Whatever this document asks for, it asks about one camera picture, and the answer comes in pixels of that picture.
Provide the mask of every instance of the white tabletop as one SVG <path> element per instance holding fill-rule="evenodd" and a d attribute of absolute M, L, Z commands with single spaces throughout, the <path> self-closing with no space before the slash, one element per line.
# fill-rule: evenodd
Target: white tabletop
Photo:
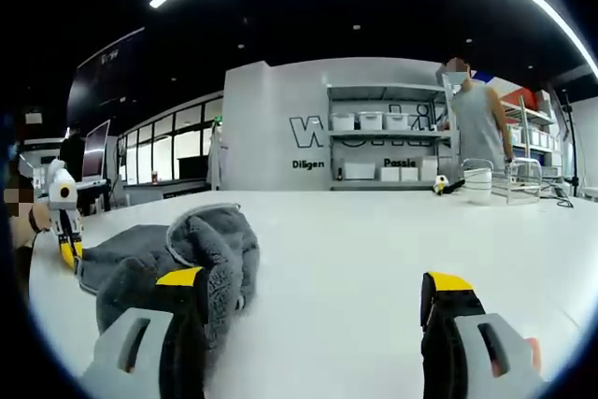
<path fill-rule="evenodd" d="M 258 293 L 235 321 L 210 399 L 421 397 L 420 287 L 426 271 L 469 281 L 487 312 L 539 339 L 553 379 L 598 298 L 598 206 L 466 204 L 457 193 L 204 192 L 84 221 L 94 246 L 139 223 L 236 202 L 259 238 Z M 95 298 L 56 242 L 40 237 L 30 304 L 75 376 L 93 358 Z"/>

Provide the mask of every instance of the gray plush cloth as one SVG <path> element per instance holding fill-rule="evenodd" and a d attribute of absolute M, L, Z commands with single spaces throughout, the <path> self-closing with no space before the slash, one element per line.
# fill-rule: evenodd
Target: gray plush cloth
<path fill-rule="evenodd" d="M 260 258 L 257 237 L 233 204 L 198 207 L 169 227 L 135 226 L 83 254 L 79 284 L 97 294 L 100 333 L 127 308 L 143 304 L 158 278 L 191 266 L 208 269 L 204 331 L 212 361 L 235 310 L 247 306 L 255 294 Z"/>

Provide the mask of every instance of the gray tank top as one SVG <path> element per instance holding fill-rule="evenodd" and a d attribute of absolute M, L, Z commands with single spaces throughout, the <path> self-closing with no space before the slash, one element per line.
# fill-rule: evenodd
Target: gray tank top
<path fill-rule="evenodd" d="M 487 159 L 494 164 L 494 171 L 505 171 L 503 140 L 492 115 L 486 86 L 474 84 L 466 93 L 458 92 L 452 99 L 452 108 L 461 132 L 461 161 Z"/>

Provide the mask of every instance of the computer monitor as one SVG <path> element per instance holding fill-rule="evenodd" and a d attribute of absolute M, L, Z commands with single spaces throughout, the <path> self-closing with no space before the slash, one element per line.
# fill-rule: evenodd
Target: computer monitor
<path fill-rule="evenodd" d="M 104 158 L 110 121 L 105 121 L 87 134 L 83 154 L 83 174 L 81 180 L 99 181 L 104 179 Z"/>

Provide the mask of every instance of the dish rack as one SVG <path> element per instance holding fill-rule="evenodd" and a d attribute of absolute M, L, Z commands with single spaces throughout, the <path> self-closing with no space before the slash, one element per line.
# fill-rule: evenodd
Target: dish rack
<path fill-rule="evenodd" d="M 492 194 L 506 198 L 508 205 L 540 201 L 542 190 L 542 166 L 536 159 L 515 158 L 507 164 L 504 172 L 495 171 L 491 161 L 467 159 L 463 168 L 492 170 Z"/>

